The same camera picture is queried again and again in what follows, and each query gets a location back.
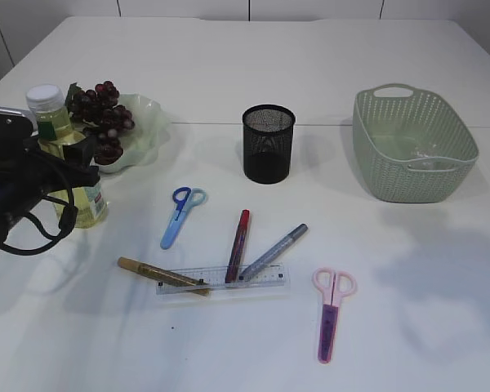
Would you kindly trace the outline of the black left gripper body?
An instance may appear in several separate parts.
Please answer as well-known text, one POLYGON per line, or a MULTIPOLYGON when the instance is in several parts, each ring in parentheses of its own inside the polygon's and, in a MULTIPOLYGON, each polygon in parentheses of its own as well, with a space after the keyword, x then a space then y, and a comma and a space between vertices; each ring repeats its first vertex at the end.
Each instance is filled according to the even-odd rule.
POLYGON ((49 193, 95 185, 95 149, 89 136, 66 145, 64 157, 57 158, 41 150, 35 137, 0 136, 0 229, 10 229, 49 193))

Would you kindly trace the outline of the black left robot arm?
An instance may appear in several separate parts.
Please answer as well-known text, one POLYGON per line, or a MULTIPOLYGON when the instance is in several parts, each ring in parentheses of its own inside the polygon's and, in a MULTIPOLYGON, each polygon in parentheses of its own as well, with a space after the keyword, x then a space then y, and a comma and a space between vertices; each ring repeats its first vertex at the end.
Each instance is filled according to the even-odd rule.
POLYGON ((92 136, 64 146, 63 158, 41 150, 33 137, 0 140, 0 250, 17 256, 36 256, 72 232, 78 219, 73 189, 92 187, 100 180, 99 168, 91 165, 95 149, 92 136), (48 233, 31 212, 42 200, 63 207, 58 234, 48 233), (7 245, 9 231, 22 219, 30 221, 48 243, 34 249, 7 245))

